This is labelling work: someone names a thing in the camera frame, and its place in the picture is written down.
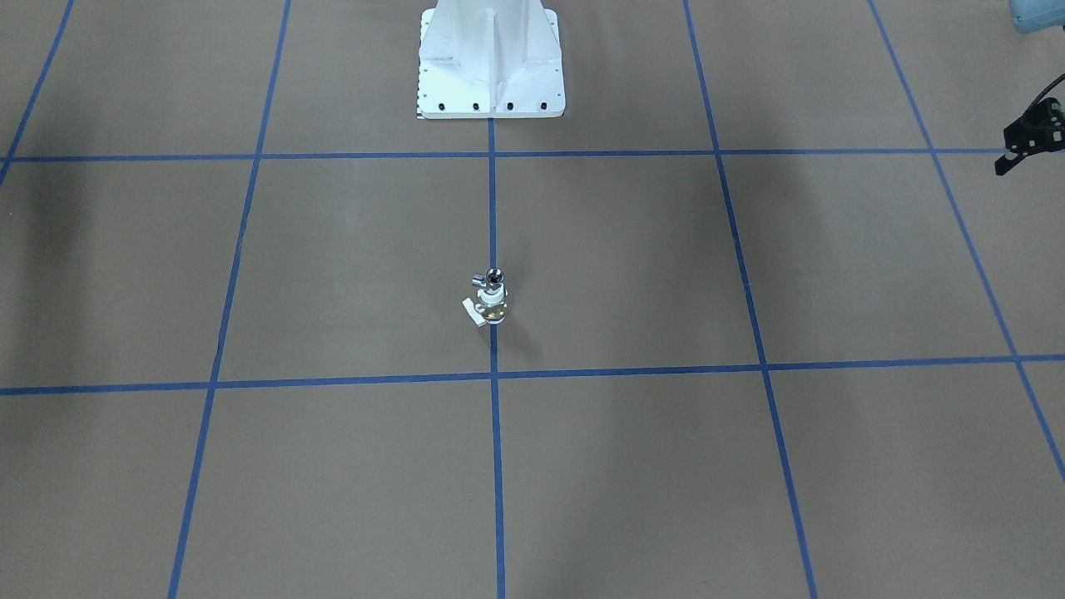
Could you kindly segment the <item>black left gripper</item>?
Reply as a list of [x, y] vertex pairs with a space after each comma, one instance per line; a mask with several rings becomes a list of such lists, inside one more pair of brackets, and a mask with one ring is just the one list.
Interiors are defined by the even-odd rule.
[[1002, 131], [1004, 153], [995, 160], [995, 175], [1005, 176], [1019, 161], [1038, 153], [1053, 153], [1064, 148], [1063, 106], [1054, 97], [1045, 97], [1028, 106], [1020, 117]]

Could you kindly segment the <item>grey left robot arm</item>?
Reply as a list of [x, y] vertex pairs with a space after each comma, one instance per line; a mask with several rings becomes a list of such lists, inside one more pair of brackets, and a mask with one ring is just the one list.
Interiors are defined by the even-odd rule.
[[[1051, 27], [1064, 26], [1063, 1], [1009, 1], [1009, 14], [1015, 30], [1030, 34]], [[1054, 153], [1064, 148], [1063, 102], [1051, 96], [1062, 85], [1064, 76], [1056, 76], [1025, 107], [1022, 114], [1003, 130], [1003, 155], [995, 161], [995, 174], [1005, 176], [1025, 159], [1041, 153]]]

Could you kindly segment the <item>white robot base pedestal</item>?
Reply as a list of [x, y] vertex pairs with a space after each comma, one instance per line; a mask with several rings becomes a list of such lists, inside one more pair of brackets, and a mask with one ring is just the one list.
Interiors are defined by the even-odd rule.
[[419, 118], [564, 114], [562, 32], [542, 2], [438, 1], [419, 25]]

